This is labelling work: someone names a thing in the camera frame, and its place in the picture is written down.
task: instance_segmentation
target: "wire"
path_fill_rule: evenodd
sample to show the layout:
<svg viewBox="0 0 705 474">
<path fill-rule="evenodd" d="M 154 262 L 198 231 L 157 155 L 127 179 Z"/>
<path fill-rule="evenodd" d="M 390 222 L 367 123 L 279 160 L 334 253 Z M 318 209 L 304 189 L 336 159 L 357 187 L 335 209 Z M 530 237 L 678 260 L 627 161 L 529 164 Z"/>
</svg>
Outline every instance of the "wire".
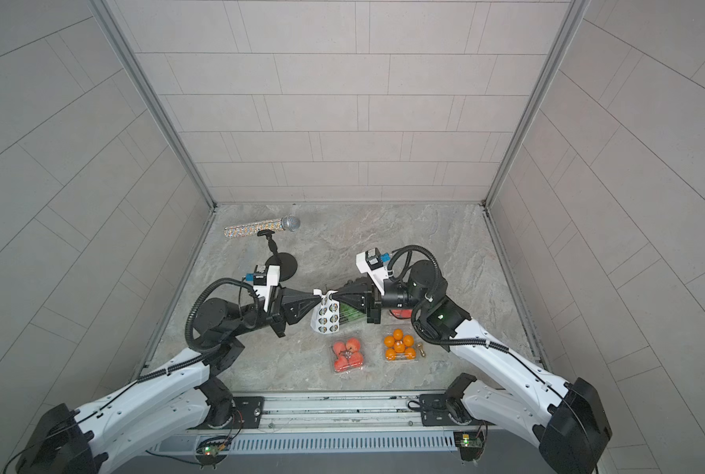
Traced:
<svg viewBox="0 0 705 474">
<path fill-rule="evenodd" d="M 168 456 L 167 454 L 153 453 L 153 452 L 150 451 L 150 450 L 145 450 L 145 452 L 146 452 L 147 454 L 151 454 L 152 456 L 167 457 L 168 459 L 176 460 L 176 461 L 179 461 L 180 463 L 194 464 L 195 466 L 202 466 L 202 464 L 200 464 L 200 463 L 195 463 L 195 462 L 193 462 L 193 461 L 188 461 L 188 460 L 184 460 L 184 459 L 179 459 L 179 458 L 177 458 L 177 457 L 175 457 L 175 456 Z"/>
</svg>

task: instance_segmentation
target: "metal base plate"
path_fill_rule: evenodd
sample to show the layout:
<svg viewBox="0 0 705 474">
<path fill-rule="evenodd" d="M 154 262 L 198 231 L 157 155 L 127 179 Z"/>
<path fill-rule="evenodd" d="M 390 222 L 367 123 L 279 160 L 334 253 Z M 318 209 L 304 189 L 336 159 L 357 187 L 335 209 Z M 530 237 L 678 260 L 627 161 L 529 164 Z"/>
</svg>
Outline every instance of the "metal base plate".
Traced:
<svg viewBox="0 0 705 474">
<path fill-rule="evenodd" d="M 443 393 L 423 393 L 418 395 L 418 403 L 424 410 L 439 410 L 439 411 L 423 411 L 421 412 L 421 422 L 423 426 L 475 426 L 480 424 L 477 419 L 472 419 L 467 425 L 459 425 L 452 421 L 449 413 L 446 411 L 445 395 Z"/>
</svg>

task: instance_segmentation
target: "metal frame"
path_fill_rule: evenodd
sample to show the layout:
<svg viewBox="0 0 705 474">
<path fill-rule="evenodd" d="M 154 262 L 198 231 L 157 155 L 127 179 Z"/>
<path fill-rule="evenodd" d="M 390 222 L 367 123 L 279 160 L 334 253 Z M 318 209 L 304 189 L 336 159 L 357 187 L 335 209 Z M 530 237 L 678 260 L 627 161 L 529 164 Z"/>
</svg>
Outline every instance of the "metal frame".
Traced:
<svg viewBox="0 0 705 474">
<path fill-rule="evenodd" d="M 88 0 L 88 4 L 89 8 L 92 10 L 92 14 L 94 14 L 94 18 L 100 25 L 100 29 L 107 38 L 108 43 L 111 44 L 111 47 L 118 56 L 123 68 L 129 74 L 129 78 L 131 78 L 131 82 L 139 91 L 139 95 L 142 100 L 145 101 L 147 109 L 152 114 L 152 118 L 158 124 L 158 127 L 160 127 L 160 131 L 163 133 L 166 141 L 168 141 L 170 148 L 184 165 L 186 173 L 194 180 L 200 194 L 203 198 L 205 198 L 207 205 L 211 208 L 211 210 L 214 209 L 216 207 L 216 202 L 213 199 L 213 196 L 210 194 L 205 182 L 202 180 L 202 177 L 197 171 L 197 168 L 192 161 L 192 157 L 190 157 L 189 153 L 186 151 L 186 148 L 179 138 L 176 129 L 173 128 L 172 122 L 166 114 L 165 109 L 163 109 L 163 106 L 160 104 L 158 94 L 152 90 L 152 86 L 150 85 L 147 76 L 145 76 L 144 71 L 142 71 L 141 66 L 139 66 L 139 63 L 136 61 L 134 52 L 131 51 L 129 43 L 123 36 L 123 33 L 121 32 L 118 23 L 116 23 L 115 17 L 107 7 L 105 0 Z"/>
<path fill-rule="evenodd" d="M 487 194 L 486 207 L 489 209 L 494 204 L 497 199 L 497 193 L 508 175 L 510 170 L 510 165 L 513 163 L 515 156 L 518 154 L 518 149 L 520 149 L 521 144 L 526 137 L 526 133 L 531 126 L 531 121 L 534 119 L 534 115 L 539 110 L 542 100 L 547 94 L 549 85 L 552 83 L 555 77 L 555 72 L 558 70 L 560 63 L 563 60 L 563 56 L 566 54 L 566 49 L 576 33 L 577 28 L 581 24 L 582 18 L 585 15 L 585 9 L 589 0 L 572 0 L 568 5 L 568 10 L 566 11 L 566 16 L 563 18 L 563 22 L 560 25 L 558 34 L 555 37 L 552 48 L 550 48 L 549 54 L 547 55 L 547 60 L 542 67 L 542 72 L 537 78 L 537 82 L 534 84 L 534 89 L 529 95 L 529 100 L 524 108 L 524 113 L 521 115 L 521 120 L 518 122 L 518 127 L 513 133 L 513 137 L 510 140 L 510 145 L 505 152 L 505 156 L 499 164 L 499 169 L 497 175 L 495 175 L 492 185 L 490 186 L 489 194 Z"/>
</svg>

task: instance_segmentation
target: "gray stone floor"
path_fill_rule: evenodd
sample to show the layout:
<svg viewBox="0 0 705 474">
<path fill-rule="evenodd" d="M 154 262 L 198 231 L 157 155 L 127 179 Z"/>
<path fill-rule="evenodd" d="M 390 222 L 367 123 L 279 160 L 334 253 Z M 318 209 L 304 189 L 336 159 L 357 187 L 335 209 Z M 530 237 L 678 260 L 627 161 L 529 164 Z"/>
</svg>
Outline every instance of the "gray stone floor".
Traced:
<svg viewBox="0 0 705 474">
<path fill-rule="evenodd" d="M 521 327 L 490 234 L 477 205 L 226 205 L 217 211 L 179 303 L 150 364 L 157 367 L 186 346 L 183 326 L 188 310 L 213 280 L 241 278 L 270 255 L 263 237 L 227 240 L 223 229 L 286 214 L 300 217 L 297 232 L 275 235 L 279 251 L 299 263 L 288 288 L 333 289 L 360 274 L 355 254 L 377 246 L 388 252 L 407 244 L 431 250 L 449 282 L 448 295 L 467 309 L 492 334 L 529 357 Z M 212 296 L 236 301 L 235 288 L 219 288 Z M 240 336 L 246 346 L 220 378 L 233 391 L 408 390 L 444 389 L 461 372 L 486 375 L 459 357 L 425 344 L 427 356 L 414 361 L 386 361 L 385 333 L 409 322 L 382 315 L 381 325 L 365 321 L 341 327 L 341 335 L 361 338 L 365 367 L 336 374 L 329 346 L 335 338 L 310 329 L 308 317 L 287 326 L 286 337 L 270 328 Z"/>
</svg>

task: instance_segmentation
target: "black cable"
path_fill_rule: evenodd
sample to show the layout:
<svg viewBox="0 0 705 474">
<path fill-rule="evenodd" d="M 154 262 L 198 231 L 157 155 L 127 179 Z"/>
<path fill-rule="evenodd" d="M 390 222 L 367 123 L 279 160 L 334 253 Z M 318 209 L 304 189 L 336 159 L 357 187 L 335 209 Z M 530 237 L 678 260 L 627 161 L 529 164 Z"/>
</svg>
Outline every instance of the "black cable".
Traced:
<svg viewBox="0 0 705 474">
<path fill-rule="evenodd" d="M 187 463 L 187 464 L 194 464 L 195 466 L 202 466 L 202 464 L 200 464 L 200 463 L 195 463 L 195 462 L 193 462 L 193 461 L 188 461 L 188 460 L 185 460 L 185 459 L 179 459 L 179 458 L 177 458 L 177 457 L 175 457 L 175 456 L 168 456 L 167 454 L 153 453 L 153 452 L 150 451 L 150 450 L 145 450 L 145 452 L 146 452 L 147 454 L 151 454 L 152 456 L 167 457 L 168 459 L 172 459 L 172 460 L 175 460 L 175 461 L 179 461 L 180 463 Z"/>
<path fill-rule="evenodd" d="M 186 341 L 186 345 L 189 349 L 194 350 L 195 352 L 198 352 L 200 354 L 209 354 L 211 352 L 215 352 L 218 350 L 218 347 L 220 347 L 218 344 L 212 347 L 205 347 L 202 345 L 202 343 L 197 342 L 195 340 L 194 336 L 194 322 L 197 317 L 197 313 L 200 311 L 200 307 L 202 307 L 202 303 L 205 302 L 206 298 L 210 296 L 213 291 L 215 291 L 216 288 L 219 286 L 225 285 L 225 284 L 231 284 L 236 287 L 241 287 L 247 290 L 247 293 L 253 298 L 254 300 L 254 305 L 255 305 L 255 311 L 259 311 L 260 308 L 260 301 L 258 300 L 258 294 L 255 293 L 254 288 L 252 285 L 249 283 L 245 283 L 244 281 L 239 281 L 235 280 L 233 278 L 219 278 L 215 280 L 213 283 L 207 285 L 207 288 L 202 291 L 199 297 L 197 297 L 195 304 L 192 305 L 192 309 L 189 310 L 189 314 L 186 317 L 186 322 L 184 323 L 184 340 Z M 252 329 L 255 327 L 257 324 L 257 318 L 254 322 L 247 322 L 243 320 L 243 324 L 246 328 Z"/>
</svg>

